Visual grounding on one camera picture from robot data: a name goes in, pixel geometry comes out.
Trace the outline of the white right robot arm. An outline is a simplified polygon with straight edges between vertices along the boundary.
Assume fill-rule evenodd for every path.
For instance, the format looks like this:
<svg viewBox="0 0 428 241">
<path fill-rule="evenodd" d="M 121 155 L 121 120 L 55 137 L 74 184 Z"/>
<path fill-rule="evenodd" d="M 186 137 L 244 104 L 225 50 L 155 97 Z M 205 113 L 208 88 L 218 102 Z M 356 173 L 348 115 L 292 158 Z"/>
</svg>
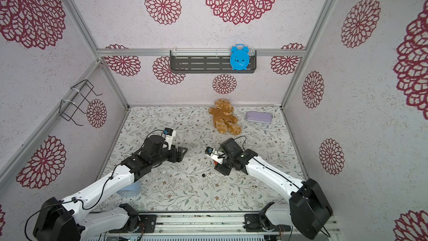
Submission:
<svg viewBox="0 0 428 241">
<path fill-rule="evenodd" d="M 228 176 L 232 170 L 241 171 L 262 181 L 285 200 L 269 202 L 258 215 L 252 215 L 245 225 L 248 232 L 283 231 L 289 227 L 310 240 L 319 233 L 331 236 L 325 225 L 333 210 L 315 180 L 302 180 L 282 172 L 255 151 L 244 149 L 234 138 L 224 141 L 217 150 L 207 147 L 205 155 L 214 160 L 219 173 Z"/>
</svg>

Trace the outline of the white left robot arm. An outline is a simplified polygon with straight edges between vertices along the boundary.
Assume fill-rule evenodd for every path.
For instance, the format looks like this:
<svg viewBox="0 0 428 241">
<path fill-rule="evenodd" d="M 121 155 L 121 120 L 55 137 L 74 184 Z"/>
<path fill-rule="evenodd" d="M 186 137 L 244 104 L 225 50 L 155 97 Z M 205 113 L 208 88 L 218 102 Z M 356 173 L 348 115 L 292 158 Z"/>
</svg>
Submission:
<svg viewBox="0 0 428 241">
<path fill-rule="evenodd" d="M 128 204 L 111 212 L 91 211 L 116 192 L 136 183 L 165 161 L 181 162 L 188 148 L 175 146 L 173 136 L 152 135 L 142 146 L 117 164 L 113 170 L 86 188 L 60 200 L 47 199 L 40 210 L 33 233 L 24 232 L 29 241 L 81 241 L 110 230 L 136 229 L 139 213 Z"/>
</svg>

